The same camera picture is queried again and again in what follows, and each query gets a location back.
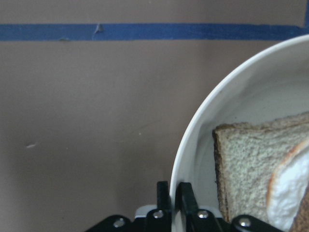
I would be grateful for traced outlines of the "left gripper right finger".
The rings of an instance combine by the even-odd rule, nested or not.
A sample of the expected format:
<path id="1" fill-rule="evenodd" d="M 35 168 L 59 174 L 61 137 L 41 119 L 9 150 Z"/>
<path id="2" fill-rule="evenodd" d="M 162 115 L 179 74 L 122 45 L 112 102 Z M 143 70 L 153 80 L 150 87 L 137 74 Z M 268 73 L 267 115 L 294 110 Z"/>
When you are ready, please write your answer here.
<path id="1" fill-rule="evenodd" d="M 198 210 L 198 204 L 191 183 L 181 182 L 176 189 L 175 210 L 185 217 L 192 216 Z"/>

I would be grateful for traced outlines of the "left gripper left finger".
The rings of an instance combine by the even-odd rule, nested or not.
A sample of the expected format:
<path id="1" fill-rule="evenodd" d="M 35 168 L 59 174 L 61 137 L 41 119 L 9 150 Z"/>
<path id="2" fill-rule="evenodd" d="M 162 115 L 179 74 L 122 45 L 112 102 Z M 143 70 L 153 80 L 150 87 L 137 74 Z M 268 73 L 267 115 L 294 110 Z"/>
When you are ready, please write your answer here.
<path id="1" fill-rule="evenodd" d="M 159 181 L 156 185 L 157 209 L 171 212 L 171 198 L 169 195 L 168 181 Z"/>

